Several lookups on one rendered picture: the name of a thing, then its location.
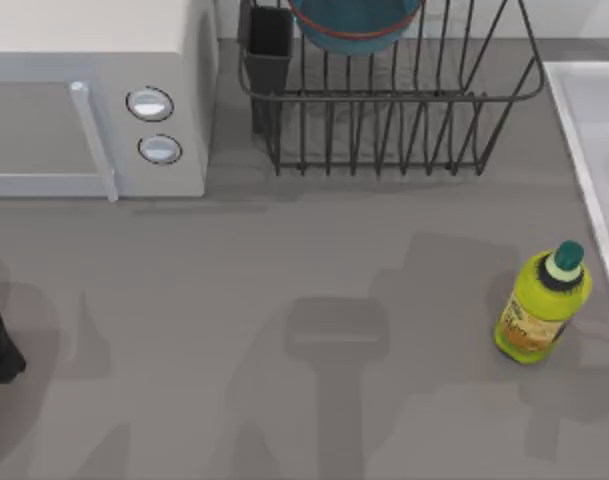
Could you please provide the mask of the round microwave knob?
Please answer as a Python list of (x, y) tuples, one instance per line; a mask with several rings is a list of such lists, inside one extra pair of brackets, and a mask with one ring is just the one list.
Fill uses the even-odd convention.
[(153, 165), (171, 165), (183, 154), (181, 144), (173, 137), (163, 134), (142, 138), (137, 144), (138, 153)]
[(171, 96), (152, 86), (129, 92), (126, 107), (134, 117), (144, 122), (162, 122), (174, 112)]

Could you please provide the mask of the dark cutlery holder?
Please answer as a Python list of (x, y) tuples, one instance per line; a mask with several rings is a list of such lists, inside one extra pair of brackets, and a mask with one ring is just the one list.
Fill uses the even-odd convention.
[(272, 101), (260, 96), (281, 97), (292, 58), (293, 19), (288, 8), (257, 5), (255, 0), (240, 0), (238, 42), (250, 82), (252, 130), (270, 131), (266, 119)]

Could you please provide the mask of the teal bowl with red rim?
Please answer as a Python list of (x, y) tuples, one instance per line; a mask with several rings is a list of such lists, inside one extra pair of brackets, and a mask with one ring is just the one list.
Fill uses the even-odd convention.
[(371, 55), (399, 40), (425, 0), (288, 0), (303, 36), (320, 49)]

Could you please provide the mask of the yellow-green bottle with green cap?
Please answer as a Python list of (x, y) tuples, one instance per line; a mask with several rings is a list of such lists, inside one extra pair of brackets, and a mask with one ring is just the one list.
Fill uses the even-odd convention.
[(521, 365), (544, 361), (593, 289), (584, 247), (566, 240), (530, 257), (495, 323), (497, 348)]

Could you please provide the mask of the pale microwave oven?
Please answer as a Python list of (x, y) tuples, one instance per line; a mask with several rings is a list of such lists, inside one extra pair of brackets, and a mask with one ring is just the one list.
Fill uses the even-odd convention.
[[(0, 0), (0, 198), (108, 200), (73, 81), (89, 85), (119, 199), (201, 197), (218, 70), (214, 0)], [(168, 119), (128, 111), (127, 94), (146, 86), (171, 96)], [(181, 144), (176, 163), (138, 153), (158, 134)]]

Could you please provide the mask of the white sink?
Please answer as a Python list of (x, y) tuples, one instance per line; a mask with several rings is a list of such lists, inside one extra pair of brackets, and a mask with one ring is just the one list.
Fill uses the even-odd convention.
[(544, 64), (609, 281), (609, 61)]

